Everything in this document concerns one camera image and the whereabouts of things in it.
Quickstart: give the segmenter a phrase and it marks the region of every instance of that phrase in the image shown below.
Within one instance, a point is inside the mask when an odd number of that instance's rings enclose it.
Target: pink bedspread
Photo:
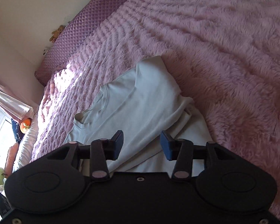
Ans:
[[[214,140],[277,180],[280,218],[280,0],[128,0],[49,81],[33,160],[63,143],[100,85],[155,55]]]

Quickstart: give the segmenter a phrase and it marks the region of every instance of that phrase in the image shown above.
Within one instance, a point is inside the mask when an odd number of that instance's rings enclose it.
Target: teddy bear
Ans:
[[[50,41],[52,41],[52,43],[54,43],[63,30],[64,30],[64,26],[60,25],[57,30],[52,32],[53,36],[50,38]]]

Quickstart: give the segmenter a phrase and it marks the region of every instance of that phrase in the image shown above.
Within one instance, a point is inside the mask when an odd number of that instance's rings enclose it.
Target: purple quilted headboard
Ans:
[[[45,55],[34,73],[38,81],[45,86],[52,73],[64,65],[67,58],[76,51],[85,38],[126,1],[91,0],[66,26]]]

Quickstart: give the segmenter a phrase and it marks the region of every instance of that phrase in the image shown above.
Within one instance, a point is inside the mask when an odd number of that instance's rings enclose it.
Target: wall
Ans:
[[[67,25],[90,0],[0,0],[0,35],[35,66],[52,46],[51,32]]]
[[[34,77],[35,69],[36,66],[0,36],[0,81],[19,98],[39,105],[44,87]]]

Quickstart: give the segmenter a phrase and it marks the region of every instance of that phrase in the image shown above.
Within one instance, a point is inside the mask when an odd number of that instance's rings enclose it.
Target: curtain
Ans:
[[[24,119],[33,118],[34,112],[36,112],[36,108],[22,102],[9,88],[1,84],[0,108],[18,123]]]

